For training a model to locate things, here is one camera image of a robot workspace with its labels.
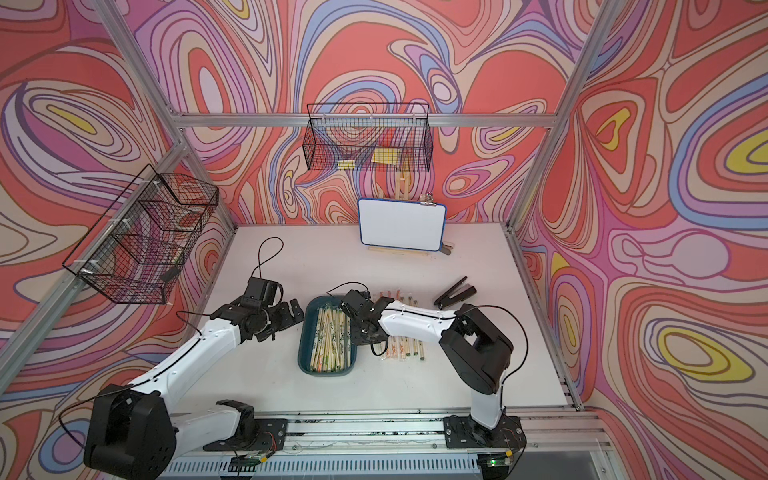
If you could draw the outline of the red striped chopsticks pair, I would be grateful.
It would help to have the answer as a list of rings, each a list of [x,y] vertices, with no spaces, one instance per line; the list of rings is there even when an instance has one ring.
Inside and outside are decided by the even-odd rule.
[[[391,290],[381,291],[380,294],[382,297],[394,298],[394,295]],[[384,345],[386,349],[383,353],[383,359],[386,359],[386,360],[395,359],[398,355],[396,339],[392,336],[389,336],[387,340],[384,342]]]

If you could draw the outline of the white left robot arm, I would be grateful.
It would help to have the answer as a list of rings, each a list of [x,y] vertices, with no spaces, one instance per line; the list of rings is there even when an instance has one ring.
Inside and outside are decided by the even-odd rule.
[[[281,284],[250,278],[244,294],[209,314],[194,338],[128,385],[110,384],[94,398],[85,465],[123,479],[156,479],[174,459],[207,446],[277,451],[274,425],[257,419],[249,404],[225,399],[197,413],[174,410],[238,346],[272,339],[303,320],[298,301],[284,300]]]

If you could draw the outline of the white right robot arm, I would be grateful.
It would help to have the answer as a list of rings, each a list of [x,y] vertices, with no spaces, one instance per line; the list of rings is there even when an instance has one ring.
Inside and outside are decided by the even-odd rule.
[[[504,448],[520,452],[527,445],[520,420],[505,413],[503,385],[511,374],[512,341],[482,312],[464,304],[457,310],[429,310],[390,297],[374,300],[351,290],[340,300],[350,318],[351,342],[373,345],[391,337],[436,344],[458,377],[471,390],[470,413],[443,419],[449,449]]]

